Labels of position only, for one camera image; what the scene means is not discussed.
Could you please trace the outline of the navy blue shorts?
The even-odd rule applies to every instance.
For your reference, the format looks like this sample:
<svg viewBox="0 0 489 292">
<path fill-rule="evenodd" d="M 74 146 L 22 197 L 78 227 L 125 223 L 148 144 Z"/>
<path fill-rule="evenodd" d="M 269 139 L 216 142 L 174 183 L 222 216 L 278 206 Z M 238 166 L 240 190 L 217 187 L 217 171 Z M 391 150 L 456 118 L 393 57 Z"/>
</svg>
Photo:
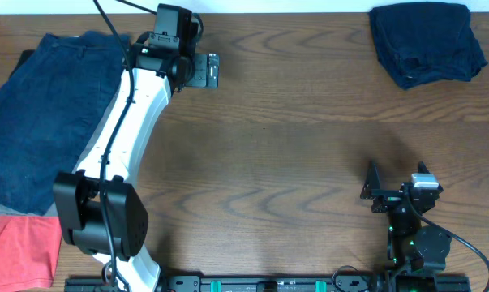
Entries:
<svg viewBox="0 0 489 292">
<path fill-rule="evenodd" d="M 402 89 L 469 82 L 488 64 L 463 4 L 398 3 L 374 7 L 368 16 L 377 59 Z"/>
</svg>

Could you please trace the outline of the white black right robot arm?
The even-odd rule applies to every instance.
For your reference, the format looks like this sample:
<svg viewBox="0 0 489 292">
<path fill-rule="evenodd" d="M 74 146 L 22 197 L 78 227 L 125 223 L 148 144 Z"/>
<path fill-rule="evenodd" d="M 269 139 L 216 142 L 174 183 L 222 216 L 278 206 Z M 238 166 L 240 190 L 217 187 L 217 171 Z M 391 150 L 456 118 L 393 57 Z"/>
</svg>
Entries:
<svg viewBox="0 0 489 292">
<path fill-rule="evenodd" d="M 435 207 L 443 191 L 423 162 L 408 182 L 385 190 L 375 163 L 368 166 L 360 198 L 371 200 L 373 213 L 388 217 L 387 257 L 393 266 L 380 276 L 383 291 L 441 291 L 438 273 L 446 268 L 452 237 L 438 227 L 423 225 L 422 215 Z"/>
</svg>

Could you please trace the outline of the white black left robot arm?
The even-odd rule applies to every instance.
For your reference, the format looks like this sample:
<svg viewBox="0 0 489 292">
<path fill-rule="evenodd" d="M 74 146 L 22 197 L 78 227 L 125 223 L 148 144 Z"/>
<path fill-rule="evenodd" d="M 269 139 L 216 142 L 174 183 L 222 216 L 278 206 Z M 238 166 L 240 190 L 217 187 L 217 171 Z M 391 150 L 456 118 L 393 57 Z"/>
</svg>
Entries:
<svg viewBox="0 0 489 292">
<path fill-rule="evenodd" d="M 54 202 L 67 244 L 102 264 L 99 278 L 69 278 L 68 291 L 156 291 L 161 269 L 144 241 L 148 212 L 136 193 L 152 130 L 184 88 L 216 88 L 219 56 L 196 46 L 204 25 L 186 8 L 160 4 L 150 32 L 122 49 L 121 83 L 92 147 L 75 171 L 61 172 Z"/>
</svg>

